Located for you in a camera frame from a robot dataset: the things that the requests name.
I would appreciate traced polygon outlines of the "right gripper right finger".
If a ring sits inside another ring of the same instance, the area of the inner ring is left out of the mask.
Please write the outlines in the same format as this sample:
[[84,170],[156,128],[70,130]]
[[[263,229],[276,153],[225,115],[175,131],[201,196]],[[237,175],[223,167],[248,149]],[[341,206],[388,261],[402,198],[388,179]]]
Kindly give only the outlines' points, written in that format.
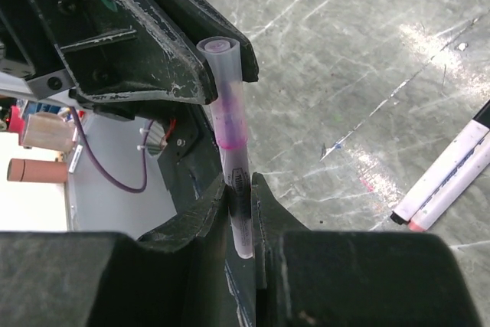
[[312,231],[252,177],[258,326],[479,326],[435,235]]

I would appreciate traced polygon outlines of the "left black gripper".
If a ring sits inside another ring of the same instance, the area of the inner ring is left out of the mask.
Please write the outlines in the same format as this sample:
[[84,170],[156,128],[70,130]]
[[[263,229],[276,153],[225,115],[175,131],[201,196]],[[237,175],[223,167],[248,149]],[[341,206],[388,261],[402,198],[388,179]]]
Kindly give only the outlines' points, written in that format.
[[155,0],[1,0],[1,72],[96,113],[217,97],[204,57]]

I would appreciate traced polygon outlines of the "white pen orange cap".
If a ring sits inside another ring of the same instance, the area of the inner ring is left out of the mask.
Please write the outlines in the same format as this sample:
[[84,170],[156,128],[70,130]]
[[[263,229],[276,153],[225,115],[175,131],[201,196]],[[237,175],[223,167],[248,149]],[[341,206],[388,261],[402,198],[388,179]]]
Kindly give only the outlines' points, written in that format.
[[489,165],[489,138],[483,139],[429,196],[407,227],[423,232],[434,225],[452,203]]

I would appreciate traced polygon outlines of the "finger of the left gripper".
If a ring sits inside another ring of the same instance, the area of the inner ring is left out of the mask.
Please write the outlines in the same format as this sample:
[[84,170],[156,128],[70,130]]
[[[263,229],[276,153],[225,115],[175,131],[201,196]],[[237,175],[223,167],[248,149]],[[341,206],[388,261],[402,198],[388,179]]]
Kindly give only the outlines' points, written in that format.
[[259,65],[250,40],[207,0],[154,0],[184,34],[197,44],[205,38],[224,36],[240,44],[243,80],[257,82]]

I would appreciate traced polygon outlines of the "white marker black tip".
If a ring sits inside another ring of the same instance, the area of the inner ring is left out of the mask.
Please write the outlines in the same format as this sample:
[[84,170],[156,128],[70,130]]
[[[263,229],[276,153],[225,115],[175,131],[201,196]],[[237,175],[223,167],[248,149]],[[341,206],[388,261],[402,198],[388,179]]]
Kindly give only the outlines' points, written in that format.
[[489,132],[489,101],[466,124],[436,161],[424,172],[403,200],[392,210],[390,219],[396,224],[408,224],[411,218],[428,201],[456,167],[462,164],[470,152]]

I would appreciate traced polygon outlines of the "purple thin pen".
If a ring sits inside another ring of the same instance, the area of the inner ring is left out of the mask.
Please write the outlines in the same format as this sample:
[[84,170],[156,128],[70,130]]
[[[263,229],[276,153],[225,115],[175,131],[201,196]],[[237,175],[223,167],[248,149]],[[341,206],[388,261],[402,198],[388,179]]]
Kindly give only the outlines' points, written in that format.
[[247,145],[220,148],[224,182],[230,189],[228,205],[234,248],[242,259],[253,256],[251,179]]

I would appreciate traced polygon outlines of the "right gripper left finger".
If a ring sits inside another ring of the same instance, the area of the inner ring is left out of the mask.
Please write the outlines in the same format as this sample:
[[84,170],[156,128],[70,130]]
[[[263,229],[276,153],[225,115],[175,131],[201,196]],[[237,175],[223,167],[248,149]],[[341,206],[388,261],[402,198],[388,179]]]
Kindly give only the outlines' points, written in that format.
[[3,326],[216,326],[223,305],[222,178],[138,240],[114,232],[1,235]]

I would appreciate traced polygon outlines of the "pink pen cap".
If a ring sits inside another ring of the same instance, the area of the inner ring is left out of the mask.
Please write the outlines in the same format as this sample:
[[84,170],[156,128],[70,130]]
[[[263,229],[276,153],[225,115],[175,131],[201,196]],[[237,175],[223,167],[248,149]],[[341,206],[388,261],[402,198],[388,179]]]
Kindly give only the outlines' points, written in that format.
[[222,149],[240,148],[247,144],[240,44],[232,38],[212,37],[200,41],[197,49],[206,59],[217,89],[218,98],[210,104],[217,144]]

